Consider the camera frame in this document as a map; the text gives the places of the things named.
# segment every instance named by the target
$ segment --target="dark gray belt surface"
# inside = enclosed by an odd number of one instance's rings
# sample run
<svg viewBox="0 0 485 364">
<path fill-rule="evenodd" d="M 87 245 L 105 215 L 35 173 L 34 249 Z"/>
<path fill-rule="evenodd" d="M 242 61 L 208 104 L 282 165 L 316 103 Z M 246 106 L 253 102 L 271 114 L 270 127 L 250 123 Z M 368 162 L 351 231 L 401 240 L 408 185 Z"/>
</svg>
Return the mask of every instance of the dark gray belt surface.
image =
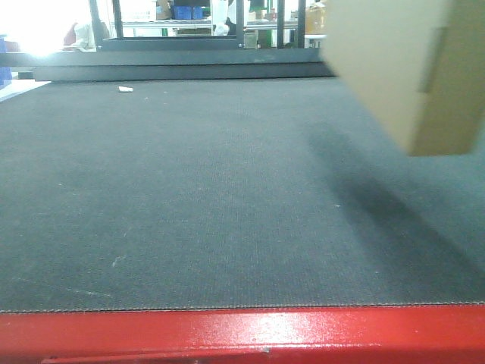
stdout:
<svg viewBox="0 0 485 364">
<path fill-rule="evenodd" d="M 485 301 L 485 150 L 404 156 L 337 79 L 0 103 L 0 310 Z"/>
</svg>

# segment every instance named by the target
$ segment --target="paper scrap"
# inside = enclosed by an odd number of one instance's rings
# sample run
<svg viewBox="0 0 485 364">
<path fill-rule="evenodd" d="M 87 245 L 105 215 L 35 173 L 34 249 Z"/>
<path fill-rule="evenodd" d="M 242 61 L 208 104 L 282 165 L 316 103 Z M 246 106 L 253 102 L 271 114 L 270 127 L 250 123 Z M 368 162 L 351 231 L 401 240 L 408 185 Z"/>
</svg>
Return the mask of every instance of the paper scrap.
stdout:
<svg viewBox="0 0 485 364">
<path fill-rule="evenodd" d="M 119 86 L 118 89 L 120 90 L 121 93 L 132 93 L 133 92 L 132 87 Z"/>
</svg>

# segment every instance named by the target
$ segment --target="blue bin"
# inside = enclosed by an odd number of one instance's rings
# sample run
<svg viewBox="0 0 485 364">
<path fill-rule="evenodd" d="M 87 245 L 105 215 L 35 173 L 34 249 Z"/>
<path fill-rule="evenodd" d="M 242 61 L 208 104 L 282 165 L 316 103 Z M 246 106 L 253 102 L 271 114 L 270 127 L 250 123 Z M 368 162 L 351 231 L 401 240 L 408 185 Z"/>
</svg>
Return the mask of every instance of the blue bin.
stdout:
<svg viewBox="0 0 485 364">
<path fill-rule="evenodd" d="M 199 20 L 202 19 L 202 6 L 195 6 L 193 8 L 193 13 L 192 13 L 192 19 L 193 20 Z"/>
<path fill-rule="evenodd" d="M 5 35 L 0 34 L 0 53 L 7 53 L 5 45 Z M 12 73 L 9 67 L 0 67 L 0 89 L 11 83 Z"/>
<path fill-rule="evenodd" d="M 190 6 L 174 7 L 174 17 L 178 20 L 192 20 L 192 8 Z"/>
</svg>

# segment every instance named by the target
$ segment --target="red metal frame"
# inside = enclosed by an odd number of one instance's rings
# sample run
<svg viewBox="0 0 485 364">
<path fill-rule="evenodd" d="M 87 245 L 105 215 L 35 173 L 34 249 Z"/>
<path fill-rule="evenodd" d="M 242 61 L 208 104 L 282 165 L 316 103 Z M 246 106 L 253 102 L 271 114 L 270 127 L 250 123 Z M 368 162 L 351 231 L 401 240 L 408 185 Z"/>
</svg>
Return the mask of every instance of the red metal frame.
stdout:
<svg viewBox="0 0 485 364">
<path fill-rule="evenodd" d="M 0 315 L 0 363 L 470 363 L 485 306 Z"/>
</svg>

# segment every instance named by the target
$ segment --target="bright light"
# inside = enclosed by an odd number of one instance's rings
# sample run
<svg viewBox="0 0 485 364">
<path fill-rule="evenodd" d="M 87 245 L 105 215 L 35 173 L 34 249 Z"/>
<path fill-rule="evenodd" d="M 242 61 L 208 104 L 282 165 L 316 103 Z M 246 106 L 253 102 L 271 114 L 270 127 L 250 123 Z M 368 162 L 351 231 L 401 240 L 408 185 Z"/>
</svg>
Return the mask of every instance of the bright light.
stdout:
<svg viewBox="0 0 485 364">
<path fill-rule="evenodd" d="M 89 22 L 88 0 L 1 0 L 0 33 L 22 52 L 47 55 L 63 48 L 74 22 Z"/>
</svg>

